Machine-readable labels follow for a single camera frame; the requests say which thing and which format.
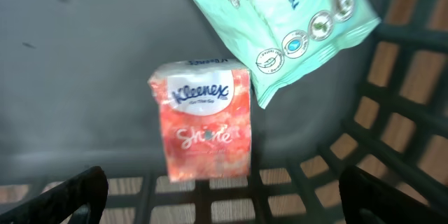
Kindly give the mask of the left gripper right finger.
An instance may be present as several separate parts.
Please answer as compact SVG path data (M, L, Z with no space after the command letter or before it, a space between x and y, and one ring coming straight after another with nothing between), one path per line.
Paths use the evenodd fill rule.
M447 224L447 217L350 166L339 177L339 193L346 224Z

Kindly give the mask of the mint wet wipes pack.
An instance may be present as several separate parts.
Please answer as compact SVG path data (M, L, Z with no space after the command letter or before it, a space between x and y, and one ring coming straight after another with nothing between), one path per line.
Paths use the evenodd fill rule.
M357 46L380 23L368 0L193 0L251 70L260 107L278 89Z

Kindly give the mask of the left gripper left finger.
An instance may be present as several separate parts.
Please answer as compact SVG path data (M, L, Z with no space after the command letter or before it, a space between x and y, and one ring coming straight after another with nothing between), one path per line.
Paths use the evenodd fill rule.
M72 216L82 223L98 223L109 193L104 170L91 167L34 199L1 214L5 224L61 223Z

